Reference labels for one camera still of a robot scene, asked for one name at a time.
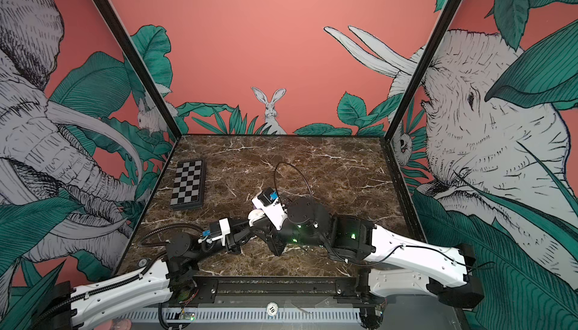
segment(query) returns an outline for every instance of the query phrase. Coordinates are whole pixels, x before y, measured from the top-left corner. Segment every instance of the ventilation grille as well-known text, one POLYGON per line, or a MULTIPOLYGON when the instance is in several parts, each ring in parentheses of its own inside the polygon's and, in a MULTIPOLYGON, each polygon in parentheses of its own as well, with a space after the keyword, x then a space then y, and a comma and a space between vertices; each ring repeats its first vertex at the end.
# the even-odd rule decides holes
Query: ventilation grille
MULTIPOLYGON (((181 309, 171 307, 163 314, 168 322, 189 322, 175 320, 181 309)), ((295 308, 279 308, 277 315, 268 316, 264 307, 188 307, 185 312, 195 313, 195 322, 340 322, 359 323, 359 309, 322 309, 305 307, 303 311, 295 308)), ((145 307, 126 313, 118 319, 130 319, 132 322, 157 322, 158 309, 145 307)))

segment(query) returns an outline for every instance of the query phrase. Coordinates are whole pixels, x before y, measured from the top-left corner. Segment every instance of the rabbit ear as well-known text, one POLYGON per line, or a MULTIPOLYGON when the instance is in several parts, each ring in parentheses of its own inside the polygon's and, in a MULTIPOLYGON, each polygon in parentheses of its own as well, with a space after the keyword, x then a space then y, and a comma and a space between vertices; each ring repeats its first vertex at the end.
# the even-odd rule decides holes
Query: rabbit ear
POLYGON ((253 90, 253 93, 255 93, 255 97, 259 102, 264 104, 268 103, 267 96, 259 88, 251 87, 251 89, 253 90))
POLYGON ((280 100, 281 97, 285 95, 285 92, 286 92, 285 88, 277 89, 275 91, 275 94, 273 95, 273 99, 271 100, 271 103, 275 103, 278 100, 280 100))
POLYGON ((144 111, 145 111, 145 108, 144 108, 145 106, 144 106, 144 104, 145 104, 145 102, 143 102, 143 99, 141 98, 141 99, 139 100, 139 110, 140 110, 141 112, 144 112, 144 111))

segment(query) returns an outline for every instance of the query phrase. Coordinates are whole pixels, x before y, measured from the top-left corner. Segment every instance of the black and white checkered board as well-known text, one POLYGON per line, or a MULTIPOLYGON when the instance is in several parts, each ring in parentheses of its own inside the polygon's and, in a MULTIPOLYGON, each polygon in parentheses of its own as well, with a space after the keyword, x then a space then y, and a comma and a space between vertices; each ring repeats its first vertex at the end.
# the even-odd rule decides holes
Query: black and white checkered board
POLYGON ((173 195, 170 197, 170 207, 173 210, 203 205, 205 168, 204 160, 187 160, 177 164, 173 195))

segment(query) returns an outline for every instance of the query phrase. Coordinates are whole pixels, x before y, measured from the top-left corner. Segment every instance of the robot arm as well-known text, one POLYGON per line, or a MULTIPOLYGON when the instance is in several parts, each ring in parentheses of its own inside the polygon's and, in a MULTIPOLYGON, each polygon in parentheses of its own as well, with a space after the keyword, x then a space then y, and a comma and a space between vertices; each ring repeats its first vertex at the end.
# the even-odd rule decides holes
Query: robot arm
MULTIPOLYGON (((69 305, 59 311, 52 307, 34 317, 32 328, 47 319, 47 313, 58 314, 68 309, 72 315, 70 328, 91 329, 135 308, 168 301, 176 289, 183 284, 190 287, 191 281, 194 282, 192 276, 198 272, 199 261, 222 250, 239 254, 241 246, 255 236, 264 240, 274 255, 281 255, 287 243, 296 243, 324 247, 335 261, 376 265, 360 263, 365 260, 401 267, 369 272, 364 286, 378 297, 433 295, 446 305, 464 308, 474 307, 484 297, 481 283, 468 275, 475 261, 468 245, 432 246, 392 233, 369 220, 331 215, 312 198, 281 204, 270 188, 253 198, 252 203, 256 209, 248 220, 222 218, 209 225, 203 238, 177 233, 165 246, 166 260, 157 260, 144 270, 76 287, 69 305), (104 287, 106 291, 97 291, 104 287)), ((190 224, 182 227, 195 228, 190 224)))

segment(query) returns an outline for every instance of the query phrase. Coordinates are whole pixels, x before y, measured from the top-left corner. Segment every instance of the brown marble surface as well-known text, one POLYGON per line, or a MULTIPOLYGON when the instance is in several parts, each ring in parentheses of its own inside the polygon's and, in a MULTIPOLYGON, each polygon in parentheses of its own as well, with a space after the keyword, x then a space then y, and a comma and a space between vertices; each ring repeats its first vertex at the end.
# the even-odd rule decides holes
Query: brown marble surface
MULTIPOLYGON (((179 142, 158 190, 137 229, 119 273, 137 268, 141 258, 153 258, 161 247, 138 248, 145 233, 163 225, 192 222, 208 228, 224 217, 245 217, 250 199, 273 187, 273 169, 279 161, 297 166, 307 178, 313 196, 332 213, 374 220, 386 229, 408 236, 399 202, 377 138, 340 137, 225 137, 185 136, 179 142), (169 207, 178 161, 203 158, 207 162, 205 200, 201 208, 173 211, 169 207)), ((279 169, 278 189, 289 198, 308 194, 300 175, 289 166, 279 169)), ((170 232, 161 237, 167 239, 170 232)), ((222 276, 353 276, 351 264, 331 261, 322 248, 288 245, 283 255, 271 254, 254 238, 241 255, 220 253, 199 263, 200 275, 222 276)))

